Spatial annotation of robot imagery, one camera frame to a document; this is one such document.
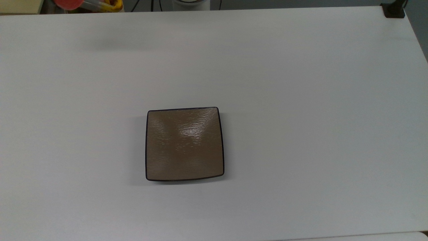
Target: white table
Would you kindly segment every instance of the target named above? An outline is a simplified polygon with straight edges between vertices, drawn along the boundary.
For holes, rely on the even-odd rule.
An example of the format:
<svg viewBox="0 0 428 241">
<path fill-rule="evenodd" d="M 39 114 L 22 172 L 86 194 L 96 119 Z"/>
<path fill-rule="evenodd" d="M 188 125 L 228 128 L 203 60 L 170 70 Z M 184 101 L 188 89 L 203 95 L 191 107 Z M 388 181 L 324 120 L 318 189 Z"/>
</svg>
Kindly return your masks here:
<svg viewBox="0 0 428 241">
<path fill-rule="evenodd" d="M 428 65 L 407 18 L 1 16 L 0 36 L 2 240 L 428 229 Z M 220 109 L 225 175 L 147 181 L 147 111 L 198 106 Z"/>
</svg>

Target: brown plate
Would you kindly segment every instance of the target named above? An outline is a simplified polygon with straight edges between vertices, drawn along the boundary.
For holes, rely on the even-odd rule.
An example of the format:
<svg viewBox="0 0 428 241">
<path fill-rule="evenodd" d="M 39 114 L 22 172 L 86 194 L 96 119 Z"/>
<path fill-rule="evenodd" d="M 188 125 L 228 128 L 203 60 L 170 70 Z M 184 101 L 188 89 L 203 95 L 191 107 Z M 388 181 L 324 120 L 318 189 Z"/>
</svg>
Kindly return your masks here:
<svg viewBox="0 0 428 241">
<path fill-rule="evenodd" d="M 223 136 L 217 107 L 148 112 L 147 180 L 186 181 L 223 174 Z"/>
</svg>

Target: red cap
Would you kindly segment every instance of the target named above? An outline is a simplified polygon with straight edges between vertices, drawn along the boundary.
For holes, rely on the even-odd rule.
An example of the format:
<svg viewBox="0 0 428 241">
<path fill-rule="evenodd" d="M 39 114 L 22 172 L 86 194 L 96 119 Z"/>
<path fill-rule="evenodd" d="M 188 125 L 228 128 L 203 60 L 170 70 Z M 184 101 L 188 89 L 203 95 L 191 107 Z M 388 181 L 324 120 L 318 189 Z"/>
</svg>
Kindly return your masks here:
<svg viewBox="0 0 428 241">
<path fill-rule="evenodd" d="M 82 5 L 83 0 L 53 0 L 58 7 L 65 10 L 74 10 Z"/>
</svg>

